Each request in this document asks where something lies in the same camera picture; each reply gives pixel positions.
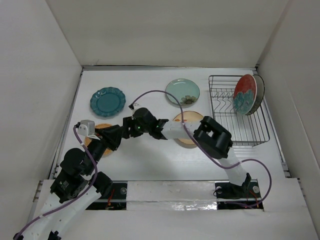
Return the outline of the red plate blue flower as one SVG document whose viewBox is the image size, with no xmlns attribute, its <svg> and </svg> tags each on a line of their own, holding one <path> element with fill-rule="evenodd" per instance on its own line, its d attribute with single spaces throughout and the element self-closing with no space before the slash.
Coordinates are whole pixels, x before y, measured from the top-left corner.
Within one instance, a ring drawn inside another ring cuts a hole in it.
<svg viewBox="0 0 320 240">
<path fill-rule="evenodd" d="M 252 109 L 257 97 L 257 83 L 253 75 L 245 74 L 237 82 L 233 93 L 234 110 L 246 115 Z"/>
</svg>

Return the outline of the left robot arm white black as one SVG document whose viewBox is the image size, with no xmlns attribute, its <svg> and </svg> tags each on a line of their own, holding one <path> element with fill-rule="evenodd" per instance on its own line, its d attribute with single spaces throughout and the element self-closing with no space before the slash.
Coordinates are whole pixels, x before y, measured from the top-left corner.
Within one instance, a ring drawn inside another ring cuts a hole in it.
<svg viewBox="0 0 320 240">
<path fill-rule="evenodd" d="M 84 121 L 73 127 L 76 138 L 92 137 L 88 146 L 68 150 L 61 162 L 61 171 L 50 187 L 40 215 L 31 220 L 15 240 L 60 240 L 84 210 L 99 198 L 112 194 L 113 181 L 97 164 L 106 149 L 115 151 L 122 140 L 123 127 L 85 129 Z"/>
</svg>

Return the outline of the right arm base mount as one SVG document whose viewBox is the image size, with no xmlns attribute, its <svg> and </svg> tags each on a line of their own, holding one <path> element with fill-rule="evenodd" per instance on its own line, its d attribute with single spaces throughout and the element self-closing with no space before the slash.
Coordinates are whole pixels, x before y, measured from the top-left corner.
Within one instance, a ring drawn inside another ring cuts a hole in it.
<svg viewBox="0 0 320 240">
<path fill-rule="evenodd" d="M 213 195 L 216 197 L 218 210 L 264 209 L 258 181 L 251 180 L 244 192 L 236 191 L 228 181 L 216 181 Z"/>
</svg>

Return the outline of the light blue flower plate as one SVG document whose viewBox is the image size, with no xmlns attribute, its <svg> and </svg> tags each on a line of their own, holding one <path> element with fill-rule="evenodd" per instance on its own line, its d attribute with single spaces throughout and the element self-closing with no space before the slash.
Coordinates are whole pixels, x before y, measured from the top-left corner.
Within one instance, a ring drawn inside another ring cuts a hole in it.
<svg viewBox="0 0 320 240">
<path fill-rule="evenodd" d="M 201 91 L 198 85 L 192 80 L 186 78 L 178 78 L 172 80 L 167 86 L 165 91 L 167 92 L 167 99 L 174 105 L 179 104 L 181 106 L 193 105 L 200 97 Z"/>
</svg>

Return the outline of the grey tree plate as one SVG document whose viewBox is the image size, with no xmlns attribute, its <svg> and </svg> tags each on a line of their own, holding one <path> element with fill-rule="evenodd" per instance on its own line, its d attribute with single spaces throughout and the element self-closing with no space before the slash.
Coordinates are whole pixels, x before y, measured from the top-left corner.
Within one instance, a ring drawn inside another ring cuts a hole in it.
<svg viewBox="0 0 320 240">
<path fill-rule="evenodd" d="M 246 114 L 247 116 L 252 115 L 258 110 L 265 95 L 265 82 L 263 78 L 258 74 L 254 74 L 253 78 L 256 82 L 256 97 L 251 110 Z"/>
</svg>

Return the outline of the dark teal scalloped plate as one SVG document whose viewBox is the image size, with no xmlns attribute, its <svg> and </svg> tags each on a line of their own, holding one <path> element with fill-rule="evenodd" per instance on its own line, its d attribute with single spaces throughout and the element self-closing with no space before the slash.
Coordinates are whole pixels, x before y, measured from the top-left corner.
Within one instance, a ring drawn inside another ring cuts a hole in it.
<svg viewBox="0 0 320 240">
<path fill-rule="evenodd" d="M 109 118 L 119 114 L 125 107 L 126 95 L 116 87 L 97 90 L 89 101 L 91 110 L 99 117 Z"/>
</svg>

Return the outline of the beige bird plate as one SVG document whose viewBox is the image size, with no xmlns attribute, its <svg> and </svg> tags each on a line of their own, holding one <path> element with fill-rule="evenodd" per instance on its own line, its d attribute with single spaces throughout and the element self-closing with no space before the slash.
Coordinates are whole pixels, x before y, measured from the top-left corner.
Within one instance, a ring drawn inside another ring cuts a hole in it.
<svg viewBox="0 0 320 240">
<path fill-rule="evenodd" d="M 184 111 L 183 112 L 183 119 L 185 122 L 199 122 L 203 119 L 203 115 L 196 112 L 196 111 Z M 173 121 L 175 122 L 181 122 L 182 115 L 178 114 Z M 196 144 L 191 139 L 184 139 L 184 138 L 178 138 L 175 139 L 175 142 L 179 144 L 183 148 L 187 149 L 193 149 L 196 148 Z"/>
</svg>

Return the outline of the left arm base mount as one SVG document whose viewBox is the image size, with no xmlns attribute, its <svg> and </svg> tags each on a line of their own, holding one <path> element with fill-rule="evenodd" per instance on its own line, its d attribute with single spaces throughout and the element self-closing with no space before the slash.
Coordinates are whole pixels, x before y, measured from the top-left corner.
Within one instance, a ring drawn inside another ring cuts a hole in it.
<svg viewBox="0 0 320 240">
<path fill-rule="evenodd" d="M 127 209 L 127 181 L 115 181 L 110 193 L 107 196 L 100 197 L 90 204 L 86 210 L 98 211 L 121 211 Z"/>
</svg>

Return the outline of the orange woven plate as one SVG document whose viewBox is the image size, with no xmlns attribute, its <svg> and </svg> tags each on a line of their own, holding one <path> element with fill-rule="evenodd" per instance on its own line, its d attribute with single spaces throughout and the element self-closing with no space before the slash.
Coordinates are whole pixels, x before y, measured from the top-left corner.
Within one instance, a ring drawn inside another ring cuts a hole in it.
<svg viewBox="0 0 320 240">
<path fill-rule="evenodd" d="M 95 126 L 95 128 L 96 128 L 96 129 L 104 129 L 104 128 L 108 128 L 108 127 L 111 127 L 111 126 L 112 126 L 112 125 L 109 124 L 109 123 L 100 123 L 100 124 L 97 124 L 97 125 Z M 84 144 L 85 144 L 85 146 L 88 147 L 89 144 L 91 143 L 91 141 L 92 141 L 91 138 L 85 137 L 85 139 L 84 139 Z M 103 156 L 103 157 L 106 157 L 107 155 L 111 154 L 112 152 L 113 152 L 112 150 L 110 150 L 109 148 L 107 148 L 107 149 L 104 151 L 104 153 L 103 153 L 102 156 Z"/>
</svg>

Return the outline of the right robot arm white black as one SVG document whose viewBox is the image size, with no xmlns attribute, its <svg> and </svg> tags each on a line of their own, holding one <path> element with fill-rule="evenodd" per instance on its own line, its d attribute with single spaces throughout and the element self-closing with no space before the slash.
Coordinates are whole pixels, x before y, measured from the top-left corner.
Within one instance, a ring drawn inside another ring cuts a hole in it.
<svg viewBox="0 0 320 240">
<path fill-rule="evenodd" d="M 125 139 L 149 134 L 157 140 L 190 139 L 206 156 L 224 169 L 229 182 L 221 190 L 226 199 L 237 200 L 249 191 L 252 180 L 241 166 L 232 148 L 232 135 L 212 117 L 200 121 L 184 122 L 157 119 L 145 107 L 134 111 L 132 116 L 123 118 Z"/>
</svg>

